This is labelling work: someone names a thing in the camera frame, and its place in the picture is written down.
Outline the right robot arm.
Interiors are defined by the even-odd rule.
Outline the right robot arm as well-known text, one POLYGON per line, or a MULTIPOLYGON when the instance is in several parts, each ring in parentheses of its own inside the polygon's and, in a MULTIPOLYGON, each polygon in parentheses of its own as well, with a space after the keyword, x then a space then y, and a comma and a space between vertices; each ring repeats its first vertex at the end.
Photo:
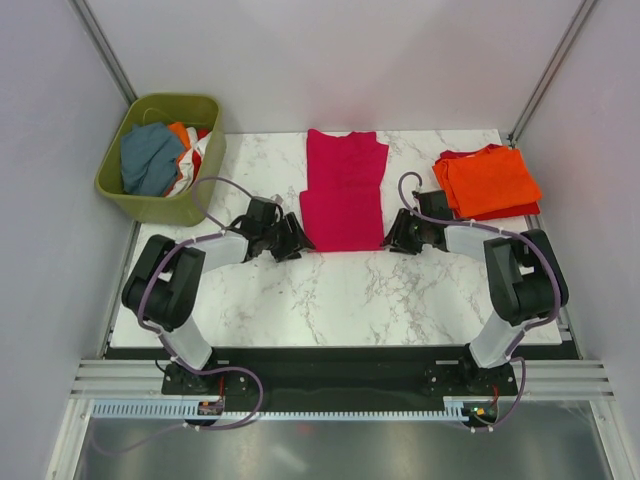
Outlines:
POLYGON ((418 255, 430 245, 465 255, 486 267, 493 311, 481 332, 465 346, 458 381, 467 392, 483 392, 494 381, 493 368, 505 365, 526 333, 553 321, 569 292, 541 229, 507 232, 454 219, 442 191, 415 193, 418 207, 398 211, 381 246, 418 255))

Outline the magenta t shirt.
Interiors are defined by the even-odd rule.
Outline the magenta t shirt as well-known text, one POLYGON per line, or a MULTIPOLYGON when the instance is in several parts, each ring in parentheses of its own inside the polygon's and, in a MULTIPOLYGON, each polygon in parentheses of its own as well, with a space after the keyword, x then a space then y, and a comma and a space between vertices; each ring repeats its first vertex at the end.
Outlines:
POLYGON ((304 230, 317 251, 381 249, 381 182, 388 152, 374 132, 307 132, 307 189, 299 201, 304 230))

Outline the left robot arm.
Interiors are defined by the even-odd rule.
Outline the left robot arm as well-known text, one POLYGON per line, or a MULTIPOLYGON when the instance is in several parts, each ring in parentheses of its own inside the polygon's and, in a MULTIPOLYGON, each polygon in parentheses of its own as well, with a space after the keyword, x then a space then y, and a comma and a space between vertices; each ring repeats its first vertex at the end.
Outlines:
POLYGON ((185 382, 198 393, 208 393, 218 385, 220 371, 212 363, 214 349, 193 317, 202 275, 249 262, 265 251, 282 262, 315 249, 295 214, 273 200, 253 198, 246 213, 219 233, 182 242, 151 236, 124 285, 121 302, 142 329, 159 338, 172 361, 186 369, 185 382))

